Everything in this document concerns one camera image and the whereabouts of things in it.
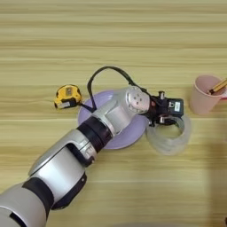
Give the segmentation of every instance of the clear plastic cup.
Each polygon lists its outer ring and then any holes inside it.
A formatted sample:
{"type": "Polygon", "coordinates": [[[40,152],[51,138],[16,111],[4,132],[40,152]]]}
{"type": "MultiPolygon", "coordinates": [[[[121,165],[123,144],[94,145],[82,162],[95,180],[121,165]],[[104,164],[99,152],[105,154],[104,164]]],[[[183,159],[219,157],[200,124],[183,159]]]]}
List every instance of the clear plastic cup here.
{"type": "Polygon", "coordinates": [[[221,80],[213,75],[201,75],[195,80],[190,99],[190,108],[195,114],[208,114],[222,98],[226,88],[222,88],[214,95],[207,92],[221,80]]]}

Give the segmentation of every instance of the yellow tape measure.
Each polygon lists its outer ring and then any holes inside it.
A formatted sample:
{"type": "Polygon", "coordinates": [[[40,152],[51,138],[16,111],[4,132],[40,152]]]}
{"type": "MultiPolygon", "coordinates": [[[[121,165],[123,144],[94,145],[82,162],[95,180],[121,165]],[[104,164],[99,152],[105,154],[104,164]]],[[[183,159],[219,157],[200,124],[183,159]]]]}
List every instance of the yellow tape measure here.
{"type": "Polygon", "coordinates": [[[75,85],[65,85],[58,89],[54,105],[58,109],[78,106],[82,102],[80,89],[75,85]]]}

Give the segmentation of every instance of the robotic arm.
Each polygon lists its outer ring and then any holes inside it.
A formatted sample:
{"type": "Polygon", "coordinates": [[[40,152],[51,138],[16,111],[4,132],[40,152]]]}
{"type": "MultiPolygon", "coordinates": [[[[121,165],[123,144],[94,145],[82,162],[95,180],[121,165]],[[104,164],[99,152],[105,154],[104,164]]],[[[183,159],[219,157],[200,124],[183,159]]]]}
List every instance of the robotic arm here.
{"type": "Polygon", "coordinates": [[[98,152],[121,133],[137,114],[151,122],[165,123],[168,115],[181,116],[182,99],[168,99],[164,92],[153,101],[137,86],[115,92],[77,129],[72,129],[40,157],[22,184],[0,195],[0,223],[6,227],[44,227],[50,210],[67,207],[86,183],[85,168],[98,152]],[[176,103],[181,108],[175,110],[176,103]]]}

